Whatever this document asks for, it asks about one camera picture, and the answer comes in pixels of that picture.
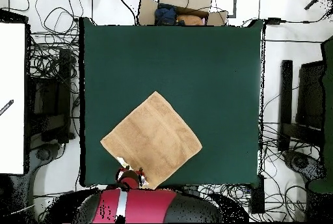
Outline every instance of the towel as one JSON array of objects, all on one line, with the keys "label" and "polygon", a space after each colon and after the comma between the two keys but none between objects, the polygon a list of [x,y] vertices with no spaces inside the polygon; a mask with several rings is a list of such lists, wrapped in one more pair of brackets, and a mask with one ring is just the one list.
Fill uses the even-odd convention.
[{"label": "towel", "polygon": [[101,144],[135,171],[142,167],[149,183],[146,188],[150,189],[164,182],[202,148],[190,127],[158,92],[135,108]]}]

